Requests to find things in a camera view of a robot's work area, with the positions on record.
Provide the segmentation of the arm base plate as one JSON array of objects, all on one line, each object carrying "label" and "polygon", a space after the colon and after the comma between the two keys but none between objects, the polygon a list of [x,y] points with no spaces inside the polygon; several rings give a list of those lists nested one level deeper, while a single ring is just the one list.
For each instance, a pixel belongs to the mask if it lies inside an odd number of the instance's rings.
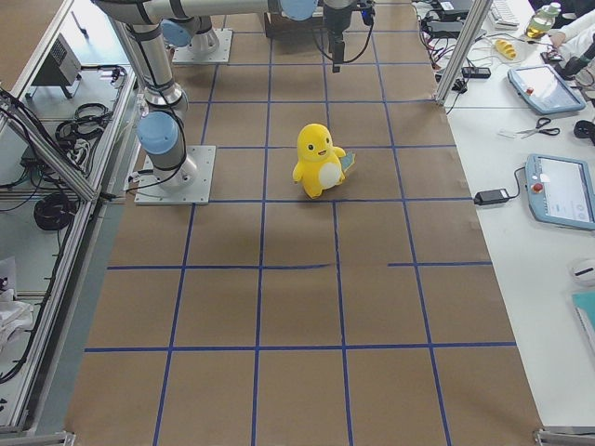
[{"label": "arm base plate", "polygon": [[226,64],[231,54],[233,31],[229,28],[211,29],[196,34],[191,43],[177,47],[173,55],[175,65]]},{"label": "arm base plate", "polygon": [[135,204],[208,204],[215,158],[215,146],[188,146],[185,163],[170,177],[172,173],[167,174],[159,169],[153,171],[152,160],[146,155],[143,168],[153,172],[140,177],[139,188],[135,190]]}]

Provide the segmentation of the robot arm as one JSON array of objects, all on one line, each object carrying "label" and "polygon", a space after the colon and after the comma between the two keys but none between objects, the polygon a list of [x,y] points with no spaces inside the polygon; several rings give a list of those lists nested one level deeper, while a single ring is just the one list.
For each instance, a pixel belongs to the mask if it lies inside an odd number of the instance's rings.
[{"label": "robot arm", "polygon": [[219,40],[210,16],[162,20],[161,27],[165,41],[171,46],[192,46],[206,54],[218,49]]},{"label": "robot arm", "polygon": [[[213,15],[270,13],[284,15],[293,21],[312,17],[318,7],[316,1],[97,1],[95,5],[112,21],[118,39],[133,64],[135,74],[145,83],[145,100],[156,110],[170,111],[180,121],[174,106],[183,100],[184,91],[176,83],[165,52],[163,23],[194,25]],[[324,53],[332,61],[334,73],[348,62],[344,59],[343,33],[351,24],[354,12],[362,14],[364,24],[374,26],[372,1],[324,1],[323,24],[327,31],[329,51]]]}]

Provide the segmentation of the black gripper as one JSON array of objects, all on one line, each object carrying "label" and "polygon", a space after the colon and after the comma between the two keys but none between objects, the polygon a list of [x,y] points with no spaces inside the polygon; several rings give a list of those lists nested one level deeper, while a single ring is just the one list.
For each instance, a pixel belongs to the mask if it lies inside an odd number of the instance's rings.
[{"label": "black gripper", "polygon": [[343,32],[328,30],[329,51],[332,60],[332,73],[339,73],[340,66],[344,63],[345,42]]}]

